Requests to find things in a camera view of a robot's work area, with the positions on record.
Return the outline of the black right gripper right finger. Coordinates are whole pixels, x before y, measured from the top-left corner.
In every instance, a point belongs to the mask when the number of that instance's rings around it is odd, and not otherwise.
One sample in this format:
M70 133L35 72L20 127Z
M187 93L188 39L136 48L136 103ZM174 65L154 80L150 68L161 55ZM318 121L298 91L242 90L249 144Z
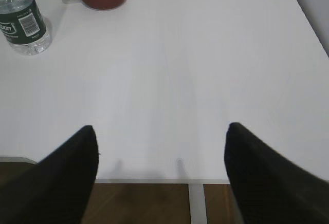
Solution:
M328 223L328 182L240 123L229 125L224 163L244 223Z

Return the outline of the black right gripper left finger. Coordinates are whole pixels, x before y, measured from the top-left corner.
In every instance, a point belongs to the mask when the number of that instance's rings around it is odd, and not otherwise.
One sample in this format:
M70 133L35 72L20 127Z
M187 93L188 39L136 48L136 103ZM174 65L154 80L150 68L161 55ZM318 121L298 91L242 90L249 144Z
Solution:
M80 223L99 164L91 125L1 189L1 223Z

